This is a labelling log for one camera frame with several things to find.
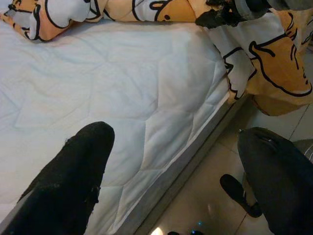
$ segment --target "white mattress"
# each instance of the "white mattress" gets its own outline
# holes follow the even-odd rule
[[[116,139],[87,234],[114,234],[228,97],[193,24],[86,23],[34,44],[1,22],[0,45],[0,221],[67,138],[102,120]]]

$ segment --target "black slipper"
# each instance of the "black slipper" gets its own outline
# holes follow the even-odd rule
[[[223,175],[220,179],[220,184],[224,191],[236,201],[251,217],[257,218],[262,215],[261,208],[258,203],[255,203],[252,207],[246,202],[244,197],[244,189],[242,185],[231,175]]]

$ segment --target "bed sheet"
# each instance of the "bed sheet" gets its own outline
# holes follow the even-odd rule
[[[101,120],[116,140],[86,234],[114,234],[227,100],[223,60],[193,24],[103,20],[34,44],[1,23],[0,45],[0,221]]]

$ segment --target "orange and white blanket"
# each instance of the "orange and white blanket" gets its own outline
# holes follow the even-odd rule
[[[204,0],[13,0],[0,19],[32,41],[49,41],[75,22],[194,22],[210,10]],[[236,28],[207,30],[229,78],[229,102],[252,94],[268,115],[313,102],[301,53],[313,32],[313,11],[275,12]]]

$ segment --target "tiled floor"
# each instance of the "tiled floor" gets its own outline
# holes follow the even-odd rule
[[[313,55],[307,55],[305,61],[307,74],[313,78]],[[237,150],[239,129],[260,126],[292,141],[313,139],[312,117],[313,105],[288,115],[268,117],[247,102],[157,222],[162,233],[155,235],[169,231],[188,235],[192,230],[207,235],[272,235],[264,216],[255,219],[246,215],[223,191],[219,179],[227,173],[242,179]]]

